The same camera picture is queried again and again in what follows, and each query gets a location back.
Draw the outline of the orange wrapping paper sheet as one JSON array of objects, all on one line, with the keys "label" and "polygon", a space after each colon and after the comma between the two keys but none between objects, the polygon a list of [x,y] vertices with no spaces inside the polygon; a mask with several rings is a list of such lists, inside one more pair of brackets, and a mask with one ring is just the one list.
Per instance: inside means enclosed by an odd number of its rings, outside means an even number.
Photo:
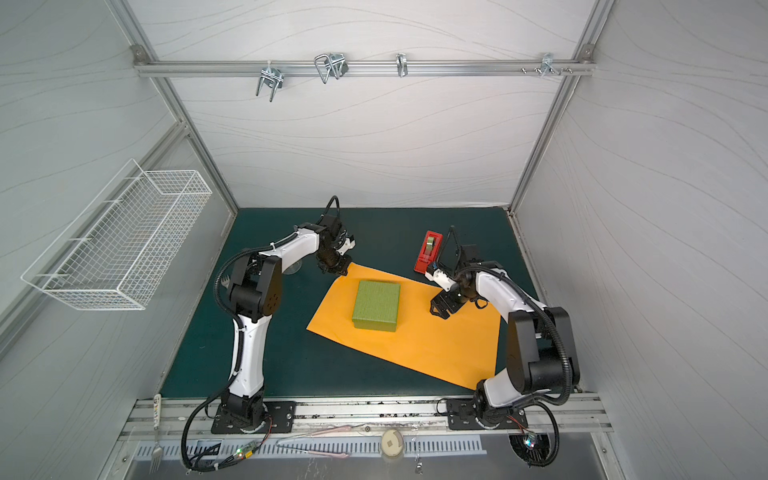
[{"label": "orange wrapping paper sheet", "polygon": [[[352,315],[361,280],[401,287],[398,324],[393,332],[353,326]],[[492,306],[469,303],[447,320],[429,312],[439,289],[373,268],[352,265],[337,278],[307,330],[328,340],[454,385],[473,389],[496,374],[502,319]]]}]

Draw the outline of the green gift box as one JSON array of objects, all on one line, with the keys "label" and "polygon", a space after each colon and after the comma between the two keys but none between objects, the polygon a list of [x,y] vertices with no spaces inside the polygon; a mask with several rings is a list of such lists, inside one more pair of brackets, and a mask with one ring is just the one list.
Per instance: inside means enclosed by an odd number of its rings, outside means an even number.
[{"label": "green gift box", "polygon": [[401,287],[397,283],[361,280],[358,284],[352,322],[355,328],[395,332],[398,324]]}]

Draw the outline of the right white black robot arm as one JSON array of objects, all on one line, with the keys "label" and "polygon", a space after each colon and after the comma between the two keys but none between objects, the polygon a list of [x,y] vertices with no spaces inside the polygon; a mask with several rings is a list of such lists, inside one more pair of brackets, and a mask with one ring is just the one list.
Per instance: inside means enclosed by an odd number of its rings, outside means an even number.
[{"label": "right white black robot arm", "polygon": [[565,404],[580,372],[570,317],[525,292],[496,262],[470,263],[448,274],[436,265],[425,277],[441,291],[430,313],[448,319],[467,303],[494,307],[507,323],[505,368],[478,383],[473,416],[484,428],[530,406]]}]

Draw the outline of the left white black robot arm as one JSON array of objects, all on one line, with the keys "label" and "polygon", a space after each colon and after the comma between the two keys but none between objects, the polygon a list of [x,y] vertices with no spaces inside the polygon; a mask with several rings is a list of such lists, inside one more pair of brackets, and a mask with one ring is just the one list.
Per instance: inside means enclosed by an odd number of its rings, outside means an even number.
[{"label": "left white black robot arm", "polygon": [[214,295],[234,324],[229,380],[220,394],[221,411],[242,428],[254,430],[266,418],[263,363],[272,317],[282,301],[285,271],[314,255],[322,271],[345,276],[354,236],[343,227],[304,223],[267,246],[246,249],[217,274]]}]

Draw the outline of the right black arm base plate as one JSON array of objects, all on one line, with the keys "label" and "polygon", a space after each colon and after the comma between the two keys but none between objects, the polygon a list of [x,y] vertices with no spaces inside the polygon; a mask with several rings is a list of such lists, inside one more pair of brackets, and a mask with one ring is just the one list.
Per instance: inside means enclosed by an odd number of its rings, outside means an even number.
[{"label": "right black arm base plate", "polygon": [[523,410],[505,408],[479,414],[473,400],[469,397],[441,399],[436,406],[436,412],[447,418],[448,428],[451,431],[525,431],[528,429],[527,418]]}]

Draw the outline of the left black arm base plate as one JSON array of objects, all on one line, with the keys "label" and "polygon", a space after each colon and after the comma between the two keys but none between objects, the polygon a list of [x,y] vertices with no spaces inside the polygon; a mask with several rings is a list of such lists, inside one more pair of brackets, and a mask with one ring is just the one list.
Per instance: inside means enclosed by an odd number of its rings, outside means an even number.
[{"label": "left black arm base plate", "polygon": [[231,408],[219,406],[211,433],[217,435],[290,433],[293,429],[296,403],[292,401],[257,401],[251,406]]}]

